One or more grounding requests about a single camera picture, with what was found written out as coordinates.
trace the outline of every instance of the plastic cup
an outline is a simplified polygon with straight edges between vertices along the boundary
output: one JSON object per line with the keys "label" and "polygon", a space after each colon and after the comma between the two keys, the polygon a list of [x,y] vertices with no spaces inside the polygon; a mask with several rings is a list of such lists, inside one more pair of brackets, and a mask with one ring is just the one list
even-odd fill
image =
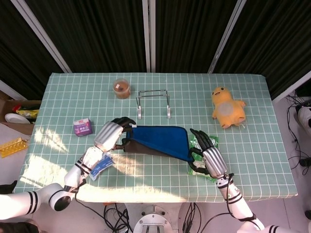
{"label": "plastic cup", "polygon": [[130,84],[126,79],[117,79],[113,82],[113,91],[119,99],[126,99],[130,96]]}

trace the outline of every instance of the table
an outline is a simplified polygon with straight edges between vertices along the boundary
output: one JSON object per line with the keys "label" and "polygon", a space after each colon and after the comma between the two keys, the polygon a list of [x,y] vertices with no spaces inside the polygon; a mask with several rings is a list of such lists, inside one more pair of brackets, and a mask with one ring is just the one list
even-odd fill
{"label": "table", "polygon": [[[115,98],[112,83],[125,78],[131,96]],[[212,119],[211,92],[225,86],[235,99],[247,103],[244,126],[223,130]],[[166,100],[142,99],[143,116],[137,117],[139,90],[167,89]],[[246,200],[288,198],[297,194],[265,78],[253,74],[165,73],[53,73],[49,79],[27,156],[15,192],[36,190],[64,176],[95,134],[116,117],[127,116],[138,125],[176,125],[201,129],[219,137],[219,149],[234,172],[236,186]],[[90,118],[93,134],[77,137],[73,121]],[[188,175],[189,166],[174,158],[114,151],[115,165],[97,180],[87,178],[78,199],[91,202],[220,202],[215,183]]]}

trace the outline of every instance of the green packet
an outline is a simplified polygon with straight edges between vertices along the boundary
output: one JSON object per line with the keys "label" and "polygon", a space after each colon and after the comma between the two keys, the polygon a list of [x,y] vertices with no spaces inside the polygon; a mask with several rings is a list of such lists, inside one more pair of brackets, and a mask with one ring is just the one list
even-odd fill
{"label": "green packet", "polygon": [[[212,141],[213,145],[218,148],[218,142],[219,142],[219,138],[216,137],[216,136],[209,136],[210,140]],[[198,149],[201,149],[199,143],[198,143],[198,140],[196,139],[196,137],[193,135],[192,138],[190,139],[190,147],[196,147]],[[202,161],[203,158],[196,154],[196,153],[192,153],[193,155],[193,158],[194,158],[194,162],[193,164],[197,167],[205,167],[205,164],[204,162]],[[198,173],[198,172],[195,172],[194,170],[192,170],[190,168],[190,171],[188,172],[189,175],[193,175],[193,176],[204,176],[206,178],[208,178],[210,181],[212,182],[216,182],[216,179],[212,178],[210,175],[205,175],[205,174],[202,174],[202,173]]]}

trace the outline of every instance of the white plate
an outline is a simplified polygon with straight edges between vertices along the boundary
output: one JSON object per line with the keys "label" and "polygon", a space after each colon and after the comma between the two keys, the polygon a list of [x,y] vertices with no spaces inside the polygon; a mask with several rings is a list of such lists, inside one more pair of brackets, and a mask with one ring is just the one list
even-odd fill
{"label": "white plate", "polygon": [[8,113],[4,116],[4,118],[10,123],[30,124],[29,120],[16,113]]}

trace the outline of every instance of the plush toy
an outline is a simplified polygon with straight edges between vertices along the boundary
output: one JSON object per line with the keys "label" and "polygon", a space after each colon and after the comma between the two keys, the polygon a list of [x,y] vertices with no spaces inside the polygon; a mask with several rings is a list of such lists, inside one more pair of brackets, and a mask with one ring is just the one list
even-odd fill
{"label": "plush toy", "polygon": [[213,118],[218,119],[221,127],[226,129],[230,125],[239,125],[245,120],[243,107],[246,103],[242,100],[233,100],[231,93],[225,87],[216,87],[212,93],[215,105]]}

